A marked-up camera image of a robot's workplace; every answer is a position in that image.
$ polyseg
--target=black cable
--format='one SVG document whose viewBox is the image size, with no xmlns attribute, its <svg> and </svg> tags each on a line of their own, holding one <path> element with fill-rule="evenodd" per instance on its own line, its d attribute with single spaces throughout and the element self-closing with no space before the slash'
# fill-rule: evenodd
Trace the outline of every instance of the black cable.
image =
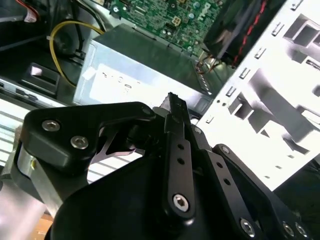
<svg viewBox="0 0 320 240">
<path fill-rule="evenodd" d="M 71 11 L 72 11 L 73 18 L 76 21 L 79 21 L 78 17 L 77 17 L 76 3 L 74 2 L 74 0 L 71 0 L 70 3 L 71 3 Z M 79 40 L 79 47 L 76 50 L 76 52 L 81 53 L 82 50 L 83 50 L 83 47 L 84 47 L 84 41 L 85 40 L 84 40 L 84 37 L 82 35 L 80 26 L 78 24 L 75 24 L 75 30 L 76 30 L 76 34 L 78 35 L 78 40 Z"/>
<path fill-rule="evenodd" d="M 54 10 L 53 10 L 53 16 L 51 18 L 51 25 L 50 25 L 50 33 L 51 31 L 54 29 L 54 26 L 57 23 L 57 19 L 58 19 L 58 14 L 59 14 L 59 6 L 60 6 L 60 2 L 61 0 L 56 0 L 55 6 L 54 6 Z"/>
<path fill-rule="evenodd" d="M 88 12 L 88 13 L 95 19 L 95 21 L 98 23 L 99 28 L 100 28 L 101 30 L 104 30 L 104 29 L 105 29 L 103 23 L 100 22 L 100 20 L 96 17 L 95 13 L 94 13 L 91 9 L 85 7 L 84 5 L 78 3 L 77 1 L 76 1 L 76 4 L 77 4 L 80 8 L 82 8 L 83 10 L 85 10 L 86 12 Z"/>
<path fill-rule="evenodd" d="M 50 0 L 46 0 L 46 21 L 49 27 L 51 27 L 51 13 L 50 13 Z"/>
<path fill-rule="evenodd" d="M 71 84 L 72 86 L 74 86 L 75 88 L 77 87 L 77 85 L 76 84 L 74 84 L 70 79 L 68 79 L 67 77 L 66 78 L 64 78 L 69 84 Z"/>
<path fill-rule="evenodd" d="M 63 22 L 66 22 L 66 21 L 77 21 L 77 22 L 81 22 L 81 21 L 79 21 L 79 20 L 77 20 L 77 19 L 73 19 L 73 18 L 68 18 L 68 19 L 65 19 L 65 20 L 63 20 L 63 21 L 61 21 L 61 23 L 63 23 Z M 82 61 L 84 61 L 85 59 L 82 57 L 82 56 L 78 56 L 77 54 L 76 54 L 76 52 L 78 52 L 78 53 L 81 53 L 82 52 L 82 48 L 83 48 L 83 43 L 84 43 L 84 39 L 83 39 L 83 35 L 82 35 L 82 33 L 81 33 L 81 30 L 80 30 L 80 35 L 78 34 L 78 38 L 79 38 L 79 47 L 78 47 L 78 49 L 75 51 L 75 53 L 62 53 L 62 52 L 57 52 L 56 53 L 56 55 L 58 56 L 58 57 L 62 57 L 62 58 L 67 58 L 67 59 L 72 59 L 72 58 L 77 58 L 77 59 L 80 59 L 80 60 L 82 60 Z"/>
</svg>

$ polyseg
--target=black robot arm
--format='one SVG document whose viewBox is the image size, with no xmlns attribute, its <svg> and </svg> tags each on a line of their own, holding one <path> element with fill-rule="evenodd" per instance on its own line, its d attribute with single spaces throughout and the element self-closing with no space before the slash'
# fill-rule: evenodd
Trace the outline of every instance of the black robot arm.
<svg viewBox="0 0 320 240">
<path fill-rule="evenodd" d="M 128 102 L 25 117 L 11 176 L 54 217 L 47 239 L 311 239 L 230 148 L 210 147 L 183 100 L 170 93 L 156 112 Z M 88 184 L 90 164 L 134 151 Z"/>
</svg>

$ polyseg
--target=bolt head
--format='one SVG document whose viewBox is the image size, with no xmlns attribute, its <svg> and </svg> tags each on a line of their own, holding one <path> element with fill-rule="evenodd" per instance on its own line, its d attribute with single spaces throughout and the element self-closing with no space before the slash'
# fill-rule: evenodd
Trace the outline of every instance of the bolt head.
<svg viewBox="0 0 320 240">
<path fill-rule="evenodd" d="M 295 236 L 295 232 L 292 230 L 292 228 L 286 224 L 285 222 L 283 223 L 283 228 L 284 230 L 291 236 L 294 237 Z"/>
<path fill-rule="evenodd" d="M 180 194 L 176 194 L 173 196 L 173 204 L 177 209 L 179 209 L 182 212 L 186 212 L 189 209 L 189 203 L 187 199 Z"/>
<path fill-rule="evenodd" d="M 89 146 L 88 139 L 84 136 L 74 136 L 73 138 L 71 138 L 70 142 L 75 149 L 83 150 Z"/>
<path fill-rule="evenodd" d="M 225 154 L 229 154 L 230 153 L 229 149 L 227 147 L 225 147 L 225 146 L 223 146 L 221 149 Z"/>
<path fill-rule="evenodd" d="M 194 127 L 194 131 L 197 133 L 197 134 L 201 134 L 202 131 L 200 128 L 198 128 L 197 126 Z"/>
<path fill-rule="evenodd" d="M 250 238 L 254 238 L 256 236 L 255 229 L 248 220 L 241 218 L 240 225 L 242 230 L 248 234 Z"/>
<path fill-rule="evenodd" d="M 42 128 L 48 132 L 56 132 L 60 130 L 60 124 L 54 120 L 45 120 Z"/>
<path fill-rule="evenodd" d="M 298 230 L 298 232 L 299 232 L 302 236 L 304 236 L 305 238 L 308 237 L 306 231 L 304 230 L 304 228 L 303 228 L 302 226 L 299 225 L 299 223 L 296 222 L 296 223 L 295 223 L 295 227 L 296 227 L 296 229 Z"/>
</svg>

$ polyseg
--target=capacitor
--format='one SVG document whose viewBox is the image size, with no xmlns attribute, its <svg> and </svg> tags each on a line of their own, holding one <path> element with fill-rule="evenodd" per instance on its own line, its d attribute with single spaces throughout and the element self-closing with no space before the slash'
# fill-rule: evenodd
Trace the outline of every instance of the capacitor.
<svg viewBox="0 0 320 240">
<path fill-rule="evenodd" d="M 200 8 L 200 2 L 198 2 L 198 1 L 196 1 L 195 3 L 193 3 L 193 7 L 195 8 L 195 9 L 198 9 L 198 8 Z"/>
<path fill-rule="evenodd" d="M 189 18 L 189 19 L 194 19 L 194 18 L 195 18 L 195 15 L 191 12 L 191 13 L 189 13 L 188 18 Z"/>
</svg>

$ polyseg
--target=screw hole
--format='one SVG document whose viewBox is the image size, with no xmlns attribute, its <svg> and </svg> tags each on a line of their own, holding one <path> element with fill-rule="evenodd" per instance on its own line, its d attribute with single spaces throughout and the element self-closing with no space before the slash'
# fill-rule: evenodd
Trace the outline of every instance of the screw hole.
<svg viewBox="0 0 320 240">
<path fill-rule="evenodd" d="M 231 185 L 231 182 L 230 182 L 228 179 L 225 178 L 225 179 L 223 179 L 223 181 L 224 181 L 224 183 L 227 184 L 228 186 Z"/>
<path fill-rule="evenodd" d="M 185 164 L 185 161 L 182 158 L 179 157 L 177 160 L 178 160 L 178 163 L 180 163 L 181 165 Z"/>
</svg>

